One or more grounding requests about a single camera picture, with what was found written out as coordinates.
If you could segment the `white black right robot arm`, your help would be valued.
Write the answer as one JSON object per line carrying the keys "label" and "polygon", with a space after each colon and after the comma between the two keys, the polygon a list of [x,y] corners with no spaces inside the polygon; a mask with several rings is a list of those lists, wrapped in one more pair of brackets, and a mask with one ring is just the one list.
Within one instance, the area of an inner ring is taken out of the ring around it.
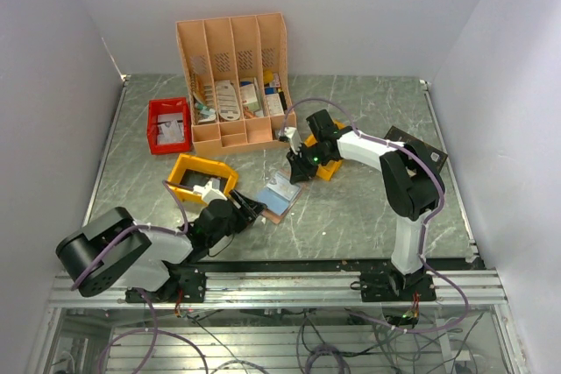
{"label": "white black right robot arm", "polygon": [[431,219],[444,207],[445,186],[424,142],[391,141],[372,137],[357,128],[339,127],[325,109],[307,118],[316,140],[301,141],[295,127],[284,125],[280,140],[289,143],[290,182],[314,178],[320,166],[342,160],[356,161],[381,174],[387,203],[396,215],[391,265],[397,271],[387,277],[387,292],[405,300],[417,289],[413,274],[426,264],[425,237]]}

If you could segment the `red plastic bin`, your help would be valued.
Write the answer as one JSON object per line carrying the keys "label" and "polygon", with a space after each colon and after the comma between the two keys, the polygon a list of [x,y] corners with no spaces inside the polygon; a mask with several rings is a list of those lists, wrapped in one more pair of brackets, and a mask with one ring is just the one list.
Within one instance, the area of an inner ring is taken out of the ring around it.
{"label": "red plastic bin", "polygon": [[190,112],[185,97],[148,103],[146,137],[152,155],[188,152],[191,149]]}

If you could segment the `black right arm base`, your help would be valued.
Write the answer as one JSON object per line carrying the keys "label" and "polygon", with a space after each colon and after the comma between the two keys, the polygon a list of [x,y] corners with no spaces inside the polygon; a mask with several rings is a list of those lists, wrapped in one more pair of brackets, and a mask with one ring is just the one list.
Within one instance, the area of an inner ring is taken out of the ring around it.
{"label": "black right arm base", "polygon": [[410,275],[399,272],[362,272],[350,289],[360,292],[363,302],[421,302],[437,298],[432,277],[420,270]]}

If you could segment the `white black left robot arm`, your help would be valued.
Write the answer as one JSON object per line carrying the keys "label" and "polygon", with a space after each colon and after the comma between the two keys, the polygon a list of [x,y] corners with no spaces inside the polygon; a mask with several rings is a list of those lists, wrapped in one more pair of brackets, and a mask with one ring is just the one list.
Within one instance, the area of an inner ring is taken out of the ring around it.
{"label": "white black left robot arm", "polygon": [[195,191],[205,208],[179,229],[137,222],[126,208],[115,207],[63,239],[55,255],[74,281],[71,289],[90,298],[120,285],[169,301],[179,289],[174,268],[208,257],[223,238],[243,232],[267,209],[236,190]]}

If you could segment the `white card from red bin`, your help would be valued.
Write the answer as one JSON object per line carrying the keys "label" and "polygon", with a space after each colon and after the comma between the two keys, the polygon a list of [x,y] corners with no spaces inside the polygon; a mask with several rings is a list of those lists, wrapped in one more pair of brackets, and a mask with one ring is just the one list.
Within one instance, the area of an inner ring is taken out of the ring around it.
{"label": "white card from red bin", "polygon": [[289,179],[282,173],[272,177],[266,187],[274,194],[278,195],[283,201],[293,202],[302,191],[302,187],[297,184],[291,184]]}

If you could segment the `pink leather card holder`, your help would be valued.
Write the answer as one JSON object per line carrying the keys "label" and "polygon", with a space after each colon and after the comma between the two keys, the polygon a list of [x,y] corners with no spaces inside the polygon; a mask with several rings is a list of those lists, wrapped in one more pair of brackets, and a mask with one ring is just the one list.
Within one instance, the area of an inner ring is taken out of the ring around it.
{"label": "pink leather card holder", "polygon": [[[272,175],[269,180],[274,177],[276,174],[283,174],[286,178],[289,179],[289,176],[284,171],[277,171],[274,175]],[[271,190],[269,190],[266,185],[258,191],[257,193],[257,201],[263,202],[266,204],[266,210],[262,213],[262,215],[271,221],[274,224],[280,224],[281,221],[284,219],[286,214],[289,210],[293,207],[295,202],[298,200],[302,191],[297,196],[297,198],[293,201],[288,203],[287,201],[283,201],[278,195],[274,194]]]}

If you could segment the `yellow bin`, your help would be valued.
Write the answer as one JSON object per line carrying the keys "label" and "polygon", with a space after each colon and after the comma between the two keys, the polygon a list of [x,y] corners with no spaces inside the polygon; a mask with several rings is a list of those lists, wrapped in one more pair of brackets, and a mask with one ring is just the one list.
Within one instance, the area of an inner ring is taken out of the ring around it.
{"label": "yellow bin", "polygon": [[[304,144],[307,146],[323,141],[331,141],[337,144],[337,141],[350,131],[349,127],[333,121],[329,116],[310,116],[307,118],[307,123],[311,130],[311,134],[304,141]],[[331,161],[326,166],[319,166],[316,177],[329,181],[341,166],[341,160],[337,162]]]}
{"label": "yellow bin", "polygon": [[195,189],[211,186],[228,196],[238,183],[238,173],[224,162],[182,153],[176,160],[167,181],[180,201],[203,204],[202,195]]}

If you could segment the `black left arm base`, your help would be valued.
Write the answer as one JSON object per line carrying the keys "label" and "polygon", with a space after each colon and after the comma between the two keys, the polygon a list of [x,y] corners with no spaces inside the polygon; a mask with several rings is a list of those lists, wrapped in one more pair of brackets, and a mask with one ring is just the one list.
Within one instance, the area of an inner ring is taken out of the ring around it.
{"label": "black left arm base", "polygon": [[207,277],[196,264],[138,258],[134,262],[123,260],[114,269],[119,274],[116,284],[127,290],[128,303],[143,302],[141,292],[152,303],[203,302]]}

